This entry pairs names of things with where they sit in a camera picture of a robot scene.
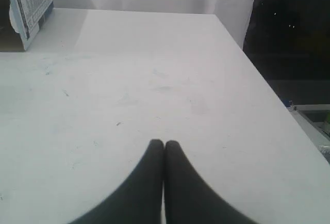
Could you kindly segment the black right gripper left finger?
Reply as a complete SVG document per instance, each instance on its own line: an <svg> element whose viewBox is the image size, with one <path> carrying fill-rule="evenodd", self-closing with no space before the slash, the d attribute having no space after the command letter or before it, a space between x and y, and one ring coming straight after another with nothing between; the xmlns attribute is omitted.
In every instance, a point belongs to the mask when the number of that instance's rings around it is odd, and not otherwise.
<svg viewBox="0 0 330 224"><path fill-rule="evenodd" d="M164 144L153 139L130 175L72 223L161 223Z"/></svg>

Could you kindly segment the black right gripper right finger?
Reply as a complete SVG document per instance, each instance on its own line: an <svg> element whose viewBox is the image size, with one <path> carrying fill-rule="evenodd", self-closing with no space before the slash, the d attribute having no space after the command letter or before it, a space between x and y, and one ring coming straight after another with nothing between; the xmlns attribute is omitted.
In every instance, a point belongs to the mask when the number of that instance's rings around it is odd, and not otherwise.
<svg viewBox="0 0 330 224"><path fill-rule="evenodd" d="M164 150L164 205L167 223L255 223L209 187L173 140Z"/></svg>

